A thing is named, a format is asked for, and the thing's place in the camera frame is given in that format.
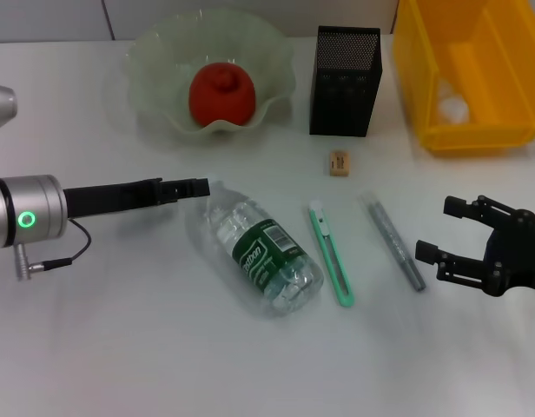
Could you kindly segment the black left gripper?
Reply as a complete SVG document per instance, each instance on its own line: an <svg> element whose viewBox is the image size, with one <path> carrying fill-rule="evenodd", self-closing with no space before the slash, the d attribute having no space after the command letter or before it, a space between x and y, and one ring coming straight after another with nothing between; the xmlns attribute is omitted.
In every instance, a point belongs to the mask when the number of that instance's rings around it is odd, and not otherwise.
<svg viewBox="0 0 535 417"><path fill-rule="evenodd" d="M95 216L210 196L207 178L162 178L65 189L68 216Z"/></svg>

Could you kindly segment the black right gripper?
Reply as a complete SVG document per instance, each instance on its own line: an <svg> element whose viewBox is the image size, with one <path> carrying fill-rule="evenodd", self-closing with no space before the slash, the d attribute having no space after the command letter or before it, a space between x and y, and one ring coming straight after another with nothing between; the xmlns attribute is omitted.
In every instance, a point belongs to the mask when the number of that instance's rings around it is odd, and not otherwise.
<svg viewBox="0 0 535 417"><path fill-rule="evenodd" d="M467 218L492 229L484 261L453 255L424 241L417 241L415 259L436 265L438 281L484 290L500 297L512 288L535 290L535 215L480 195L473 202L448 196L444 214ZM487 267L490 274L487 280Z"/></svg>

